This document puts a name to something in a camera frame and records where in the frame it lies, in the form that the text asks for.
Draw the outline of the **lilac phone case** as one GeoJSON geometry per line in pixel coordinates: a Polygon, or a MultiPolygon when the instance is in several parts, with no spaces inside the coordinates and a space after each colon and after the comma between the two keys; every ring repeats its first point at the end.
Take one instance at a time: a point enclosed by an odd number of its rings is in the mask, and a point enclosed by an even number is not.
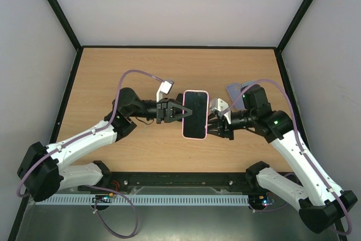
{"type": "Polygon", "coordinates": [[[226,86],[226,90],[230,96],[231,101],[234,103],[234,108],[236,110],[245,109],[243,99],[237,99],[241,93],[241,85],[239,83],[232,83],[226,86]]]}

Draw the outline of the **black phone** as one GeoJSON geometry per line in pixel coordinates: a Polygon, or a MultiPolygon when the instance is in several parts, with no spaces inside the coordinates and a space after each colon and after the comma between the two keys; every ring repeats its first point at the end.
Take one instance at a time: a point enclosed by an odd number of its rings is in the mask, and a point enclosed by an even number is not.
{"type": "Polygon", "coordinates": [[[183,104],[183,93],[179,93],[177,95],[176,101],[178,101],[180,104],[183,104]]]}

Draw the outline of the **light blue phone case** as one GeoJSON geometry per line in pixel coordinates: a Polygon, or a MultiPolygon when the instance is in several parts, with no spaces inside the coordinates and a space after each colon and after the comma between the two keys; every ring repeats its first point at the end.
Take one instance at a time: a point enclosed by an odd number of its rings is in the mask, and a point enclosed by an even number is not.
{"type": "Polygon", "coordinates": [[[252,84],[254,81],[247,81],[247,82],[244,82],[241,84],[241,87],[247,87],[249,86],[250,84],[252,84]]]}

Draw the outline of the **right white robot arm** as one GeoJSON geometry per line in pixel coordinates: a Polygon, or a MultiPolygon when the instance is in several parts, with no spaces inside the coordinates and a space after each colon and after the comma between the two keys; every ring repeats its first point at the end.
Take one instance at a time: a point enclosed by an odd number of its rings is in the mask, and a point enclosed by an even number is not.
{"type": "Polygon", "coordinates": [[[210,102],[208,133],[234,139],[235,130],[244,129],[263,137],[289,164],[300,183],[295,183],[259,161],[245,171],[247,187],[266,189],[290,204],[302,222],[314,233],[321,233],[344,217],[358,201],[351,190],[344,190],[313,157],[292,119],[284,111],[274,111],[266,92],[258,84],[242,96],[244,110],[230,112],[228,104],[216,98],[210,102]]]}

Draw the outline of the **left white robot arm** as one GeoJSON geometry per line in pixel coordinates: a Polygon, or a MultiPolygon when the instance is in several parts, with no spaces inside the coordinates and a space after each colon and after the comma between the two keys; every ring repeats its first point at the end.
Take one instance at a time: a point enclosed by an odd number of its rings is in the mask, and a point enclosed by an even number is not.
{"type": "Polygon", "coordinates": [[[73,163],[94,150],[127,137],[136,128],[132,117],[154,119],[160,124],[180,121],[192,113],[177,100],[142,100],[133,89],[122,88],[118,100],[113,101],[113,111],[90,129],[47,146],[41,142],[30,145],[17,175],[36,202],[65,188],[101,184],[107,174],[106,166],[96,162],[83,166],[74,166],[73,163]]]}

